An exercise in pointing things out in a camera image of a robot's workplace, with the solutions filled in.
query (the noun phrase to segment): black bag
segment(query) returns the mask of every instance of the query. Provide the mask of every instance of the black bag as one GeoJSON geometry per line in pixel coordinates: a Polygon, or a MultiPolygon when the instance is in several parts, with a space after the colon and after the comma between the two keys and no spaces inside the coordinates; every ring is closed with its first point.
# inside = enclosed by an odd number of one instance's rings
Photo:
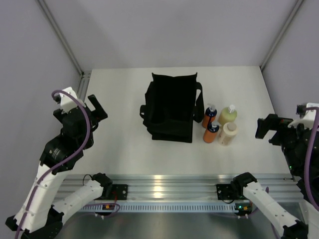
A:
{"type": "Polygon", "coordinates": [[[192,142],[193,119],[204,117],[202,86],[197,73],[190,76],[164,76],[152,73],[153,81],[140,108],[143,124],[153,140],[192,142]],[[196,100],[196,90],[200,95],[196,100]]]}

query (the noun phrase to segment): orange bottle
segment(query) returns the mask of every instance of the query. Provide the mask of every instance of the orange bottle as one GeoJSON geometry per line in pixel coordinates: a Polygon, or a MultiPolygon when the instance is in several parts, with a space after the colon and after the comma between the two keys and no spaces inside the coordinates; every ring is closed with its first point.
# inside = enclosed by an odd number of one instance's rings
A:
{"type": "Polygon", "coordinates": [[[209,107],[205,111],[205,116],[203,119],[203,123],[201,124],[204,128],[207,128],[210,122],[213,122],[217,115],[217,109],[215,105],[209,105],[209,107]]]}
{"type": "Polygon", "coordinates": [[[212,122],[209,123],[204,133],[204,137],[203,137],[204,141],[206,143],[212,143],[217,136],[218,130],[219,130],[219,126],[217,124],[214,124],[212,122]]]}

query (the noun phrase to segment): bottle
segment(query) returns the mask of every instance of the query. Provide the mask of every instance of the bottle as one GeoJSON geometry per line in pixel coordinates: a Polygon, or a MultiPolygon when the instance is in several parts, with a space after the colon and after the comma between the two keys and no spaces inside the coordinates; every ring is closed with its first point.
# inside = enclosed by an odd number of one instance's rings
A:
{"type": "Polygon", "coordinates": [[[220,142],[223,145],[229,145],[233,138],[237,135],[237,133],[238,127],[235,123],[226,123],[222,127],[222,132],[218,137],[218,142],[220,142]]]}
{"type": "Polygon", "coordinates": [[[203,119],[203,123],[201,124],[204,128],[207,128],[210,122],[213,122],[217,115],[217,109],[215,105],[209,105],[209,107],[205,111],[205,116],[203,119]]]}
{"type": "Polygon", "coordinates": [[[218,130],[219,130],[219,126],[217,124],[214,124],[213,122],[210,122],[204,133],[204,137],[203,137],[204,141],[206,143],[212,143],[217,136],[218,130]]]}
{"type": "Polygon", "coordinates": [[[228,122],[234,122],[237,117],[237,111],[235,110],[234,105],[223,108],[218,118],[218,122],[224,126],[228,122]]]}

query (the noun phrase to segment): table surface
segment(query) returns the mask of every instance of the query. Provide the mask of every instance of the table surface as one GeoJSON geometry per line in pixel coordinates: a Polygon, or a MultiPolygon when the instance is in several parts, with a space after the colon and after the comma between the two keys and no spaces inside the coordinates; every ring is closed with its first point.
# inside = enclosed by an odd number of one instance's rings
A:
{"type": "MultiPolygon", "coordinates": [[[[95,94],[109,117],[94,132],[94,145],[84,151],[72,174],[120,175],[221,175],[287,174],[284,155],[268,139],[255,139],[257,119],[273,113],[259,67],[187,67],[96,69],[92,71],[87,96],[95,94]],[[229,146],[203,141],[205,129],[193,124],[193,143],[152,140],[140,106],[153,80],[151,73],[170,76],[198,72],[205,107],[215,104],[220,111],[234,104],[239,133],[229,146]]],[[[88,100],[87,105],[93,109],[88,100]]]]}

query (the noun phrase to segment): perforated metal strip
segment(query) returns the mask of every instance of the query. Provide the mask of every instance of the perforated metal strip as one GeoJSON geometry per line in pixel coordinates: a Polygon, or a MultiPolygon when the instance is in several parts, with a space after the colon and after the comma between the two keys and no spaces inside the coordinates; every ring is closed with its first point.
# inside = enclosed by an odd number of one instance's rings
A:
{"type": "MultiPolygon", "coordinates": [[[[234,213],[235,204],[220,203],[118,203],[121,213],[234,213]]],[[[83,207],[80,212],[107,212],[103,206],[83,207]]]]}

